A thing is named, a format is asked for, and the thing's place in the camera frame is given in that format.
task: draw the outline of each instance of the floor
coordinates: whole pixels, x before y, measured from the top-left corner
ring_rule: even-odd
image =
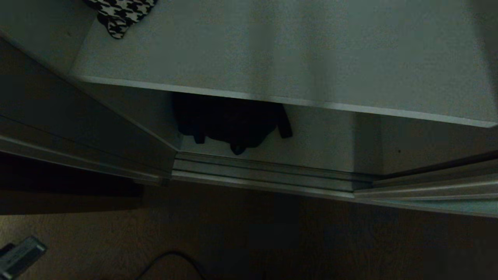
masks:
[[[209,279],[496,279],[498,219],[172,183],[148,208],[0,216],[0,245],[49,251],[19,279],[130,280],[165,250]],[[142,279],[199,279],[178,257]]]

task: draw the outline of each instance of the cable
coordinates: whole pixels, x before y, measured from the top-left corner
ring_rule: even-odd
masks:
[[[183,258],[184,260],[186,260],[188,263],[190,263],[194,267],[195,271],[197,271],[197,273],[199,274],[199,276],[201,277],[202,280],[207,280],[207,278],[204,277],[204,275],[201,273],[201,269],[196,264],[195,260],[193,260],[188,255],[186,255],[182,252],[179,252],[179,251],[168,251],[168,252],[162,253],[157,258],[155,258],[152,262],[150,262],[150,264],[142,271],[142,273],[140,273],[140,275],[137,278],[135,278],[135,280],[140,280],[140,278],[142,278],[149,271],[149,269],[151,269],[160,259],[167,257],[167,256],[170,256],[170,255],[179,256],[179,257]]]

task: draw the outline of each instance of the brown carpet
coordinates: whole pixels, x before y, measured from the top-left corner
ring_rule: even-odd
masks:
[[[498,219],[191,183],[149,188],[149,208],[0,216],[0,245],[49,247],[20,279],[128,280],[165,250],[209,279],[497,279]],[[144,280],[199,279],[178,257]]]

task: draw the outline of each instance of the dark garment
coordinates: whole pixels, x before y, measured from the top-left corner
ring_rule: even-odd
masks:
[[[97,19],[115,39],[121,39],[130,26],[141,21],[157,0],[83,0],[99,13]]]
[[[206,136],[230,143],[234,154],[263,143],[278,126],[282,138],[292,136],[282,104],[245,99],[173,93],[178,129],[197,144]]]

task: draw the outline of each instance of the houndstooth fabric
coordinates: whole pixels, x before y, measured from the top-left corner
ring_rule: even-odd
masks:
[[[121,39],[133,24],[141,21],[157,3],[157,0],[83,0],[97,10],[97,18],[109,34]]]

